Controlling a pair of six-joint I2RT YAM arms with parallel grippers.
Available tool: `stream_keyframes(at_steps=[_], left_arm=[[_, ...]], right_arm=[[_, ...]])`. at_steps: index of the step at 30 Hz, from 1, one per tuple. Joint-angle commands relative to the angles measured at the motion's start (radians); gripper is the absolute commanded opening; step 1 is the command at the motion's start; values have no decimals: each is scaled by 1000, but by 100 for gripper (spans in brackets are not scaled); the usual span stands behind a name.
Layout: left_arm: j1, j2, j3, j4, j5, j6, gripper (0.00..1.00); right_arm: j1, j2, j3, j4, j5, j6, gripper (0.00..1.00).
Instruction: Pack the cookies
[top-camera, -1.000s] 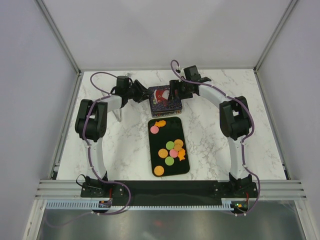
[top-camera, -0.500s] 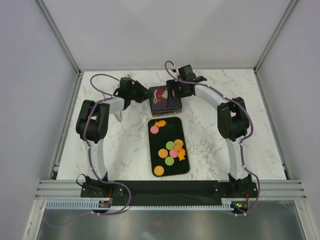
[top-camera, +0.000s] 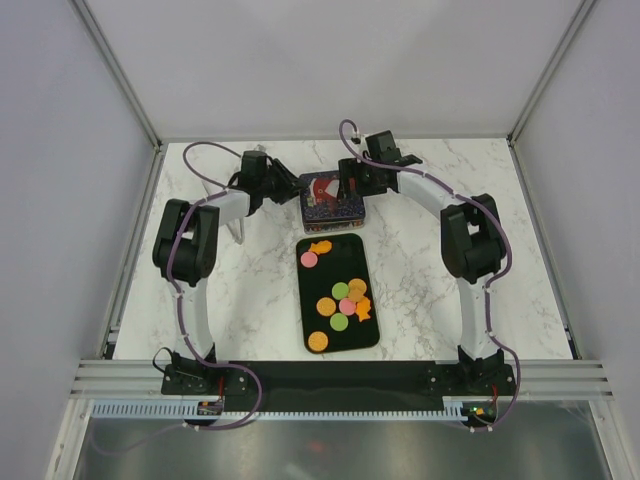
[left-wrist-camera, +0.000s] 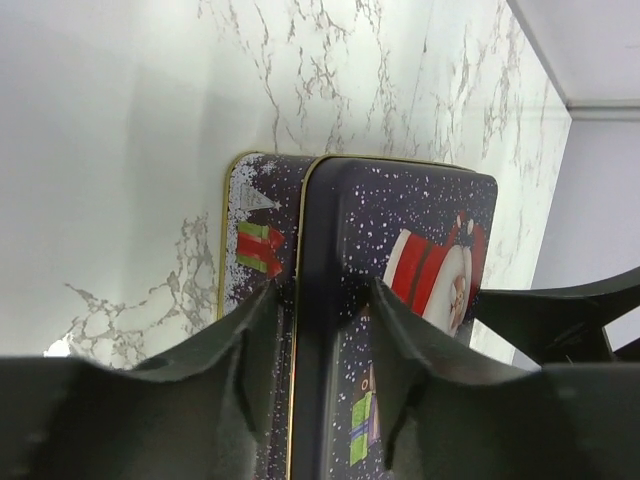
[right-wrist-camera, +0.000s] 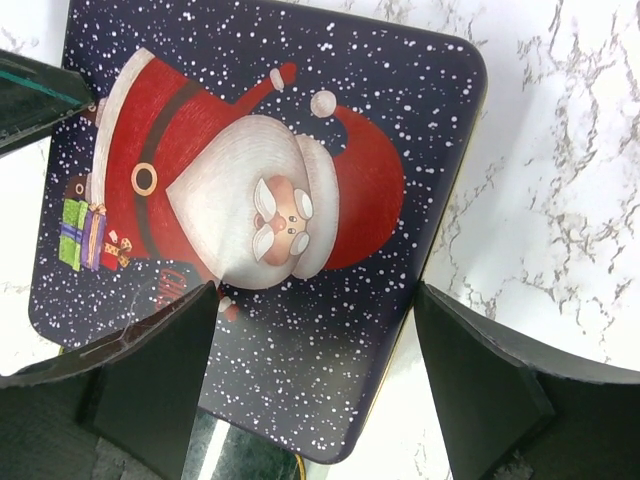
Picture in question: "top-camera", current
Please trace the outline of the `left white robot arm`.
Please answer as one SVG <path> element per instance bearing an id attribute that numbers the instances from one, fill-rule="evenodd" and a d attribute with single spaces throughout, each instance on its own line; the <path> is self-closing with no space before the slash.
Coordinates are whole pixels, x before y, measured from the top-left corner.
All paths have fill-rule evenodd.
<path id="1" fill-rule="evenodd" d="M 219 380 L 206 293 L 217 259 L 219 230 L 233 222 L 243 227 L 244 219 L 266 199 L 282 205 L 307 187 L 279 159 L 263 151 L 248 150 L 239 159 L 239 170 L 225 184 L 192 171 L 219 190 L 194 202 L 167 201 L 152 250 L 154 266 L 173 289 L 177 321 L 173 356 L 193 360 L 183 380 L 197 394 L 210 393 Z"/>

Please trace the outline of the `gold tin lid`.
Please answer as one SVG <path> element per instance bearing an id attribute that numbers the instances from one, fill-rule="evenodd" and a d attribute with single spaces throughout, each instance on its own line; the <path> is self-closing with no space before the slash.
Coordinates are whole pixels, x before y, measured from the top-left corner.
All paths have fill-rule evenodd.
<path id="1" fill-rule="evenodd" d="M 300 180 L 306 188 L 300 193 L 301 219 L 307 221 L 331 221 L 338 219 L 366 218 L 366 208 L 361 197 L 339 200 L 338 170 L 306 173 Z"/>

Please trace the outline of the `square cookie tin box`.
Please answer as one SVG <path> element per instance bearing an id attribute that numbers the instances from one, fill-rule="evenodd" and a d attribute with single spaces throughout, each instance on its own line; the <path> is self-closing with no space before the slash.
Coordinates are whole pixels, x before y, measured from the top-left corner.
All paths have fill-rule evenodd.
<path id="1" fill-rule="evenodd" d="M 365 225 L 365 219 L 338 219 L 315 222 L 303 220 L 302 225 L 306 234 L 320 235 L 362 228 Z"/>

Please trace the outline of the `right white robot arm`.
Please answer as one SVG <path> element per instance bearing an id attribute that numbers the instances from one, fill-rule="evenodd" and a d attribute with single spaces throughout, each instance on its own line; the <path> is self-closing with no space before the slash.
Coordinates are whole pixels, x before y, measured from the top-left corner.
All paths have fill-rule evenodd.
<path id="1" fill-rule="evenodd" d="M 482 393 L 494 379 L 487 363 L 504 349 L 492 327 L 490 287 L 510 271 L 513 261 L 494 198 L 456 192 L 429 173 L 421 159 L 402 154 L 389 130 L 363 136 L 353 121 L 344 120 L 338 132 L 351 154 L 339 162 L 342 194 L 367 197 L 393 191 L 439 220 L 442 261 L 459 293 L 458 358 L 464 364 L 457 369 L 457 382 L 466 393 Z"/>

